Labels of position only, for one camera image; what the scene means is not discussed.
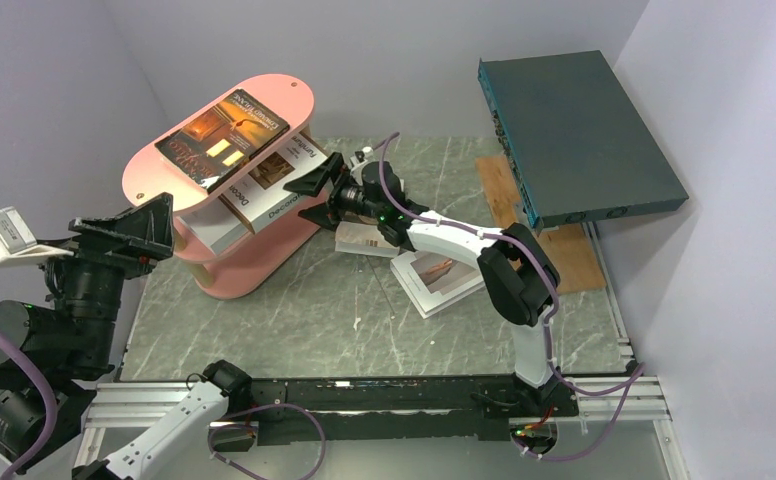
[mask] purple cable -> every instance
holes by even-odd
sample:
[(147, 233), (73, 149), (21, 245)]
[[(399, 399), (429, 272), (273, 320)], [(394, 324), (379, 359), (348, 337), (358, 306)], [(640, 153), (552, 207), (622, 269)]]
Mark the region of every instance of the purple cable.
[(38, 370), (38, 367), (36, 367), (35, 364), (29, 360), (29, 357), (27, 357), (26, 354), (21, 352), (19, 348), (14, 346), (14, 344), (5, 338), (1, 332), (0, 350), (8, 355), (8, 358), (16, 363), (17, 366), (20, 367), (20, 370), (22, 370), (23, 373), (29, 377), (32, 383), (35, 384), (35, 388), (38, 389), (38, 393), (41, 394), (41, 398), (44, 401), (44, 409), (46, 411), (44, 427), (43, 430), (41, 430), (40, 435), (38, 435), (38, 439), (34, 444), (32, 444), (31, 447), (29, 447), (28, 450), (26, 450), (26, 453), (20, 455), (20, 457), (18, 457), (14, 463), (12, 463), (8, 468), (5, 469), (4, 472), (2, 472), (0, 480), (10, 480), (15, 471), (22, 467), (26, 462), (31, 460), (32, 457), (37, 455), (38, 452), (40, 452), (44, 447), (44, 445), (46, 445), (47, 440), (49, 440), (49, 437), (52, 435), (52, 432), (55, 429), (55, 423), (58, 419), (58, 411), (55, 407), (55, 394), (52, 393), (52, 387), (49, 386), (49, 382), (47, 382), (46, 377), (44, 377), (41, 371)]
[(618, 416), (621, 414), (621, 410), (624, 408), (624, 402), (626, 401), (627, 394), (629, 394), (629, 388), (632, 385), (627, 385), (624, 387), (624, 393), (621, 395), (621, 401), (618, 402), (618, 408), (615, 409), (615, 413), (612, 415), (612, 419), (609, 420), (609, 423), (606, 424), (606, 427), (603, 429), (603, 432), (600, 434), (599, 437), (597, 437), (594, 442), (588, 446), (585, 450), (574, 453), (572, 455), (564, 455), (561, 457), (548, 457), (547, 455), (540, 455), (535, 452), (531, 452), (529, 450), (524, 451), (524, 446), (518, 443), (518, 441), (512, 437), (512, 443), (515, 444), (516, 447), (518, 447), (518, 450), (521, 451), (521, 454), (530, 455), (536, 460), (546, 460), (548, 462), (570, 462), (572, 460), (579, 460), (580, 458), (587, 457), (591, 452), (597, 449), (597, 447), (600, 446), (601, 443), (603, 443), (604, 440), (606, 440), (606, 437), (609, 436), (610, 433), (612, 433), (612, 427), (615, 426), (615, 422), (618, 421)]
[[(420, 215), (417, 215), (413, 212), (410, 212), (408, 209), (400, 205), (400, 202), (397, 201), (392, 195), (391, 191), (388, 190), (388, 187), (386, 186), (387, 183), (385, 181), (385, 155), (388, 152), (388, 145), (391, 143), (392, 140), (400, 136), (400, 132), (394, 132), (391, 135), (388, 135), (388, 137), (385, 140), (382, 140), (381, 142), (376, 144), (376, 147), (374, 148), (380, 148), (382, 147), (382, 155), (379, 157), (379, 181), (382, 183), (382, 191), (385, 193), (385, 197), (388, 198), (388, 201), (391, 202), (392, 205), (394, 205), (394, 208), (402, 212), (404, 215), (407, 215), (409, 218), (412, 218), (414, 220), (420, 220), (421, 222), (426, 223), (436, 223), (435, 220), (431, 218), (421, 217)], [(463, 223), (455, 222), (452, 220), (441, 220), (441, 225), (447, 225), (450, 227), (455, 227), (460, 230), (464, 230), (468, 233), (472, 233), (474, 235), (477, 234), (476, 229), (473, 227), (469, 227)], [(553, 315), (556, 314), (556, 312), (559, 311), (559, 293), (556, 291), (556, 287), (553, 285), (553, 282), (550, 280), (550, 277), (547, 276), (547, 274), (544, 272), (544, 269), (541, 267), (541, 264), (538, 262), (538, 259), (535, 258), (535, 256), (532, 254), (532, 252), (529, 251), (528, 248), (516, 239), (506, 236), (506, 235), (499, 235), (499, 234), (493, 234), (493, 233), (485, 233), (483, 234), (483, 238), (488, 238), (492, 240), (503, 240), (505, 242), (509, 242), (512, 245), (514, 245), (518, 250), (521, 251), (524, 257), (526, 257), (529, 260), (529, 263), (532, 264), (532, 267), (535, 269), (536, 272), (538, 272), (538, 276), (541, 278), (541, 281), (544, 283), (544, 286), (547, 288), (547, 291), (550, 293), (550, 298), (553, 299), (553, 307), (547, 312), (547, 315), (544, 316), (544, 318), (541, 319), (541, 327), (542, 331), (544, 333), (544, 350), (545, 355), (547, 357), (547, 366), (550, 368), (550, 370), (553, 372), (553, 375), (556, 376), (556, 379), (559, 380), (562, 384), (564, 384), (569, 389), (573, 390), (574, 392), (581, 393), (583, 395), (591, 396), (591, 397), (599, 397), (603, 395), (608, 395), (612, 392), (616, 392), (620, 389), (625, 389), (624, 394), (621, 397), (621, 402), (618, 406), (618, 413), (620, 413), (621, 408), (623, 408), (624, 401), (626, 401), (627, 393), (629, 392), (629, 387), (632, 386), (633, 383), (635, 383), (636, 380), (644, 373), (644, 364), (640, 364), (635, 371), (633, 372), (632, 376), (628, 378), (623, 383), (616, 385), (611, 388), (607, 388), (606, 390), (600, 390), (598, 392), (591, 392), (588, 390), (584, 390), (580, 387), (577, 387), (573, 383), (569, 382), (565, 377), (559, 372), (559, 370), (556, 368), (554, 357), (553, 357), (553, 332), (550, 328), (550, 320), (553, 318)], [(609, 422), (609, 425), (606, 426), (607, 431), (611, 431), (612, 426), (614, 426), (615, 421), (617, 420), (617, 413), (615, 416), (612, 417), (612, 421)], [(607, 431), (604, 430), (604, 434), (601, 435), (600, 439), (604, 439), (607, 435)], [(586, 455), (588, 453), (591, 453), (591, 451), (594, 450), (595, 446), (592, 446), (590, 449), (586, 450)]]
[[(323, 464), (323, 457), (326, 456), (326, 433), (323, 431), (323, 427), (320, 426), (320, 423), (318, 423), (317, 419), (314, 418), (314, 415), (312, 415), (308, 410), (306, 410), (303, 407), (300, 407), (299, 405), (293, 405), (290, 403), (274, 403), (272, 405), (262, 405), (260, 407), (251, 408), (249, 410), (244, 410), (243, 412), (238, 413), (232, 413), (229, 415), (226, 415), (225, 417), (221, 418), (221, 420), (228, 420), (234, 417), (240, 417), (243, 415), (249, 415), (251, 413), (261, 412), (262, 410), (270, 410), (271, 408), (290, 408), (292, 410), (296, 410), (303, 415), (306, 416), (309, 420), (311, 420), (311, 423), (314, 424), (315, 428), (317, 428), (317, 433), (320, 435), (320, 456), (317, 457), (317, 463), (314, 464), (314, 467), (312, 467), (311, 470), (309, 470), (308, 473), (306, 473), (304, 476), (300, 477), (300, 480), (307, 480), (314, 476), (315, 473), (317, 473), (317, 470), (320, 468), (320, 465)], [(221, 432), (223, 430), (240, 430), (240, 429), (249, 429), (246, 425), (240, 425), (240, 424), (229, 424), (229, 425), (223, 425), (222, 427), (215, 428), (209, 435), (208, 435), (208, 451), (211, 452), (212, 456), (214, 458), (220, 460), (221, 462), (229, 465), (230, 467), (234, 468), (235, 470), (238, 470), (239, 472), (243, 473), (244, 475), (248, 475), (256, 480), (267, 480), (266, 478), (262, 477), (261, 475), (254, 473), (250, 470), (247, 470), (244, 468), (241, 464), (237, 462), (233, 462), (232, 460), (229, 460), (228, 458), (224, 457), (220, 453), (216, 452), (214, 450), (214, 446), (212, 445), (212, 441), (214, 440), (214, 436), (217, 435), (218, 432)]]

